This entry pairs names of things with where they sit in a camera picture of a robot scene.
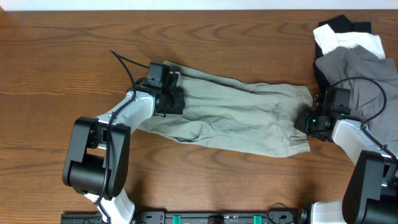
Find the khaki grey shorts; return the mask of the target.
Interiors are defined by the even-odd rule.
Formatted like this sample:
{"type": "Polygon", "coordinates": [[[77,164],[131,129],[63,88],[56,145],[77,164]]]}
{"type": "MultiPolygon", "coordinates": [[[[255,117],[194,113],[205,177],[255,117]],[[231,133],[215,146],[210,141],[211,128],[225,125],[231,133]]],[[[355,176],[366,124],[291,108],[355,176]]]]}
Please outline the khaki grey shorts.
{"type": "Polygon", "coordinates": [[[164,62],[182,75],[182,114],[153,116],[139,129],[182,144],[290,157],[310,151],[306,134],[294,128],[298,113],[312,105],[307,87],[243,83],[164,62]]]}

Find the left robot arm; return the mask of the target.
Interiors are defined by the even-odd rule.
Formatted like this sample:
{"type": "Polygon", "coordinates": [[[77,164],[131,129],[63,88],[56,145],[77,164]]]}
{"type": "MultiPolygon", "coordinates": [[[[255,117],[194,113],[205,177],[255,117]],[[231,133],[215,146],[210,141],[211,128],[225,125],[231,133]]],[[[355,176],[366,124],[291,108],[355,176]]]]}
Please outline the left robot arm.
{"type": "Polygon", "coordinates": [[[182,114],[182,75],[152,62],[125,98],[95,118],[79,117],[72,129],[63,183],[91,200],[98,213],[63,214],[61,223],[132,223],[135,205],[124,189],[131,134],[157,115],[182,114]]]}

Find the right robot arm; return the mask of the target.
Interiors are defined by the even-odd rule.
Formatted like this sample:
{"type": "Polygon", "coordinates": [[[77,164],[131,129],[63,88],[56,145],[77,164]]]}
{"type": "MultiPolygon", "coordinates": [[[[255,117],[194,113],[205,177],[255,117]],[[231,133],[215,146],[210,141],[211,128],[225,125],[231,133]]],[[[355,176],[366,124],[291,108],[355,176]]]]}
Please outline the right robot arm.
{"type": "Polygon", "coordinates": [[[304,108],[294,127],[335,143],[354,164],[343,199],[301,209],[296,223],[397,223],[397,156],[350,115],[351,92],[331,87],[316,108],[304,108]]]}

